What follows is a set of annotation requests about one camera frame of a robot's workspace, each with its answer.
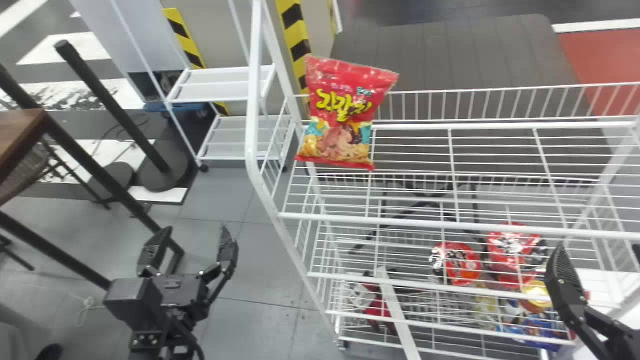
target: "caster wheel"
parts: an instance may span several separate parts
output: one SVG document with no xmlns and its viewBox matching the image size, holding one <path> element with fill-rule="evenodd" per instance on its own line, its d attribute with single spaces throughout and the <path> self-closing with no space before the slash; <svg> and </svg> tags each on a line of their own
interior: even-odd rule
<svg viewBox="0 0 640 360">
<path fill-rule="evenodd" d="M 209 109 L 211 108 L 208 106 L 205 106 L 204 108 L 197 110 L 196 116 L 198 117 L 198 119 L 206 119 L 209 116 Z"/>
<path fill-rule="evenodd" d="M 349 345 L 351 343 L 348 341 L 339 341 L 338 342 L 338 349 L 340 349 L 341 351 L 346 351 L 349 348 Z"/>
</svg>

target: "red floor mat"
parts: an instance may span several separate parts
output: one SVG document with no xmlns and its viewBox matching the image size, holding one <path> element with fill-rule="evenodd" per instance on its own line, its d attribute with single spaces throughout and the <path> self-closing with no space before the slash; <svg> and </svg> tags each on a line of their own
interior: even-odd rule
<svg viewBox="0 0 640 360">
<path fill-rule="evenodd" d="M 565 33 L 558 34 L 558 39 L 581 83 L 640 81 L 640 29 Z M 595 115 L 604 114 L 615 91 L 613 86 L 603 88 L 595 102 Z M 589 89 L 586 95 L 593 104 L 596 88 Z M 640 89 L 624 86 L 604 115 L 633 115 L 638 111 L 638 104 Z"/>
</svg>

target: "red snack bag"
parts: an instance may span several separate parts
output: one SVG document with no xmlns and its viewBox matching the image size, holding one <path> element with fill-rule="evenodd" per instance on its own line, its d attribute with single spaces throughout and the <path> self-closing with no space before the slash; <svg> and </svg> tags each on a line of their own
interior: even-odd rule
<svg viewBox="0 0 640 360">
<path fill-rule="evenodd" d="M 307 55 L 311 123 L 296 160 L 373 171 L 371 122 L 398 74 Z"/>
<path fill-rule="evenodd" d="M 526 227 L 519 222 L 501 224 Z M 486 242 L 491 262 L 489 268 L 498 272 L 493 276 L 507 288 L 520 288 L 520 279 L 523 284 L 534 280 L 536 270 L 548 258 L 547 242 L 539 234 L 490 231 Z"/>
</svg>

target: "black shoe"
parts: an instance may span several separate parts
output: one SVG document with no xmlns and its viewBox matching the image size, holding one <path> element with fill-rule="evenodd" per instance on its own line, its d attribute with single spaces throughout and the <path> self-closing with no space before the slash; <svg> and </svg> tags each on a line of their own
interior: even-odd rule
<svg viewBox="0 0 640 360">
<path fill-rule="evenodd" d="M 62 345 L 50 344 L 45 346 L 36 356 L 36 360 L 60 360 L 62 357 Z"/>
</svg>

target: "yellow and black warning stripe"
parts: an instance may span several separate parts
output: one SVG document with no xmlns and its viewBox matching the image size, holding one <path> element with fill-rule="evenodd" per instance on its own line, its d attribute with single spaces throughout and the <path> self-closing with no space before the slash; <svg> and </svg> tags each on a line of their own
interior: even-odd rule
<svg viewBox="0 0 640 360">
<path fill-rule="evenodd" d="M 329 5 L 329 17 L 331 21 L 331 31 L 333 32 L 333 37 L 335 38 L 338 35 L 338 23 L 335 20 L 335 11 L 333 10 L 333 0 L 327 0 Z"/>
<path fill-rule="evenodd" d="M 276 7 L 278 14 L 280 14 L 285 43 L 289 48 L 293 74 L 298 80 L 300 93 L 309 94 L 304 57 L 311 53 L 311 45 L 309 44 L 307 25 L 302 17 L 300 0 L 276 0 Z"/>
<path fill-rule="evenodd" d="M 175 37 L 178 38 L 182 50 L 187 55 L 187 59 L 191 63 L 194 69 L 206 69 L 207 66 L 204 63 L 204 59 L 198 51 L 196 43 L 193 41 L 193 37 L 187 28 L 187 24 L 184 23 L 182 15 L 176 8 L 165 8 L 164 16 L 169 20 L 169 25 L 175 33 Z M 224 102 L 214 102 L 216 109 L 221 115 L 229 115 L 227 105 Z"/>
</svg>

